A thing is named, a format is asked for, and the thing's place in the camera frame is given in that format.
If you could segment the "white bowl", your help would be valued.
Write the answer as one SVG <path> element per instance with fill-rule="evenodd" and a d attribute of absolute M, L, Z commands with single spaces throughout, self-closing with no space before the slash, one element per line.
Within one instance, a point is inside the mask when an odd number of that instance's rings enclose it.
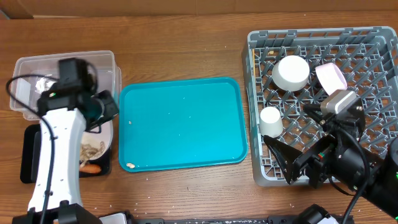
<path fill-rule="evenodd" d="M 310 67 L 305 59 L 289 55 L 274 65 L 272 80 L 284 91 L 299 91 L 307 84 L 309 74 Z"/>

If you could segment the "large white plate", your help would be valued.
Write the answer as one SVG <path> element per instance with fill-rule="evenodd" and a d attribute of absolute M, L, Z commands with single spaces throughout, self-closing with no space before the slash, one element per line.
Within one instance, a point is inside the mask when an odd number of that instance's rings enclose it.
<path fill-rule="evenodd" d="M 84 132 L 80 144 L 80 163 L 99 159 L 110 148 L 112 140 L 112 121 L 102 124 L 100 133 Z"/>

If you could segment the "orange carrot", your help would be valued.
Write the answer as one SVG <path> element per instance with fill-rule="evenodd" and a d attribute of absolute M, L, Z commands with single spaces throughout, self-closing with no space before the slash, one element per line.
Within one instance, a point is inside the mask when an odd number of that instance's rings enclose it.
<path fill-rule="evenodd" d="M 99 174 L 101 167 L 97 164 L 85 164 L 80 167 L 79 171 L 87 174 Z"/>

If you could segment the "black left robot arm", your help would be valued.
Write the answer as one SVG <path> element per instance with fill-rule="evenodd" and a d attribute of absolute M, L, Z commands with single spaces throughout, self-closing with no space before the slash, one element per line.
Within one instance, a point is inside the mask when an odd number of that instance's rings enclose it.
<path fill-rule="evenodd" d="M 108 90 L 98 91 L 98 74 L 80 58 L 58 61 L 59 76 L 42 92 L 37 109 L 23 104 L 40 119 L 37 179 L 27 213 L 13 223 L 101 223 L 83 208 L 80 195 L 80 144 L 85 132 L 100 128 L 119 113 Z"/>

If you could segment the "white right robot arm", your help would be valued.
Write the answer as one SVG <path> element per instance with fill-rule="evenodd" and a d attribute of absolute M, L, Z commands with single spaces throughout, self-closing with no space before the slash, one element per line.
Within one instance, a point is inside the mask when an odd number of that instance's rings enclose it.
<path fill-rule="evenodd" d="M 360 197 L 397 218 L 397 140 L 390 143 L 383 159 L 360 145 L 366 119 L 358 97 L 339 112 L 321 114 L 319 104 L 304 105 L 303 110 L 327 133 L 305 152 L 276 138 L 263 137 L 286 182 L 292 184 L 305 175 L 308 184 L 317 189 L 336 178 L 355 192 L 344 221 Z"/>

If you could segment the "white cup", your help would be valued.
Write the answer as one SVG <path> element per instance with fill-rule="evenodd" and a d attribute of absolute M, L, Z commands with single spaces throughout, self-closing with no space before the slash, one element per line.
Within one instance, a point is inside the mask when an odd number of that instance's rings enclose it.
<path fill-rule="evenodd" d="M 270 136 L 276 138 L 283 132 L 283 123 L 280 111 L 268 106 L 260 112 L 259 130 L 262 136 Z"/>

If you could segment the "wooden chopstick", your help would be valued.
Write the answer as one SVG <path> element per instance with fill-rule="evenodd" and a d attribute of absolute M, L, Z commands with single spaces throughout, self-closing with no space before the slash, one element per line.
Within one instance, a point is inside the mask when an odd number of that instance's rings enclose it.
<path fill-rule="evenodd" d="M 252 49 L 252 65 L 253 65 L 252 75 L 253 75 L 253 77 L 255 77 L 256 76 L 256 54 L 255 54 L 255 49 Z"/>

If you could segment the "white tissue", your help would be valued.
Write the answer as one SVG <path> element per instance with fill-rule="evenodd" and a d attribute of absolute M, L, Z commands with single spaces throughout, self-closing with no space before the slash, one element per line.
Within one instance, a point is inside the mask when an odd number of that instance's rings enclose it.
<path fill-rule="evenodd" d="M 41 94 L 43 91 L 49 90 L 56 81 L 48 78 L 39 78 L 35 84 L 35 92 Z"/>

